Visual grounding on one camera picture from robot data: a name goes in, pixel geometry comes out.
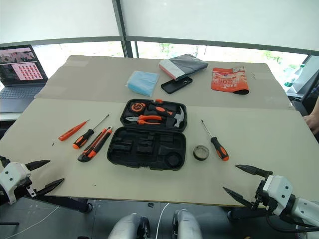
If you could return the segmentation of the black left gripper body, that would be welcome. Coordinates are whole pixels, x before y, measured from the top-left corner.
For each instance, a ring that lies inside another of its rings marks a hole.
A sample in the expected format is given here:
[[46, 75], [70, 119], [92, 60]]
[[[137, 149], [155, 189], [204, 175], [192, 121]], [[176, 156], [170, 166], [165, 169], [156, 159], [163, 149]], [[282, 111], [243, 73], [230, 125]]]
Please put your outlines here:
[[30, 196], [32, 198], [37, 196], [35, 189], [32, 187], [30, 176], [30, 170], [25, 165], [22, 165], [19, 171], [19, 180], [16, 184], [16, 189], [14, 190], [17, 199], [24, 196]]

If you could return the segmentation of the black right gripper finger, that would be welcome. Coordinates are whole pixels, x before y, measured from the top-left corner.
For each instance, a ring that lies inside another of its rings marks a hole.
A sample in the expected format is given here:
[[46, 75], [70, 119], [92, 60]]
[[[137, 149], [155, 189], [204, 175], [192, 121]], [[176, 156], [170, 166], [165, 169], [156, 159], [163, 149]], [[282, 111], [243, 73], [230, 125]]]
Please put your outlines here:
[[237, 168], [249, 173], [249, 174], [259, 175], [259, 176], [264, 177], [264, 178], [268, 178], [270, 175], [273, 175], [272, 171], [263, 170], [263, 169], [260, 169], [260, 168], [257, 168], [255, 166], [251, 166], [251, 165], [236, 164], [235, 166]]
[[226, 187], [223, 187], [223, 189], [237, 202], [239, 202], [240, 204], [246, 206], [247, 208], [252, 208], [253, 204], [249, 201], [247, 201], [246, 199], [243, 198], [242, 195], [232, 191], [231, 189], [228, 189]]

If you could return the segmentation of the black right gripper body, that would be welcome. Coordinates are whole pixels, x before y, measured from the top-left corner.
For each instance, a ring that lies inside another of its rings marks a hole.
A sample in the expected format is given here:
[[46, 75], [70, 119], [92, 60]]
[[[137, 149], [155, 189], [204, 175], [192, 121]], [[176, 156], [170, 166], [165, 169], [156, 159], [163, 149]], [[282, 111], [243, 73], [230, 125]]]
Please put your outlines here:
[[266, 184], [266, 181], [268, 179], [269, 176], [273, 175], [272, 171], [267, 171], [264, 180], [261, 180], [261, 182], [259, 183], [259, 186], [257, 187], [256, 193], [255, 193], [255, 202], [252, 203], [252, 207], [251, 209], [253, 211], [256, 211], [258, 209], [259, 204], [263, 204], [264, 206], [269, 206], [268, 209], [265, 209], [267, 211], [267, 213], [269, 215], [273, 214], [273, 210], [276, 208], [277, 203], [275, 202], [275, 200], [270, 199], [270, 197], [263, 192], [263, 188]]

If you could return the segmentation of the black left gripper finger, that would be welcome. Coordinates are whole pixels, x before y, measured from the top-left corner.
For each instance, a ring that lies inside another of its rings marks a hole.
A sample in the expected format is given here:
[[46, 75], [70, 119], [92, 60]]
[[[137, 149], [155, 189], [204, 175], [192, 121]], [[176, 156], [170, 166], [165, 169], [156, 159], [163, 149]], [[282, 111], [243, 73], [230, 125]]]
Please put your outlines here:
[[50, 160], [39, 160], [39, 161], [34, 161], [34, 162], [30, 162], [26, 164], [26, 168], [29, 171], [33, 171], [35, 169], [38, 169], [42, 166], [44, 166], [45, 164], [49, 163]]
[[40, 191], [36, 191], [36, 196], [44, 196], [47, 193], [53, 191], [56, 187], [58, 187], [61, 183], [63, 183], [64, 178], [55, 180], [47, 185], [45, 185], [45, 187], [43, 189], [41, 189]]

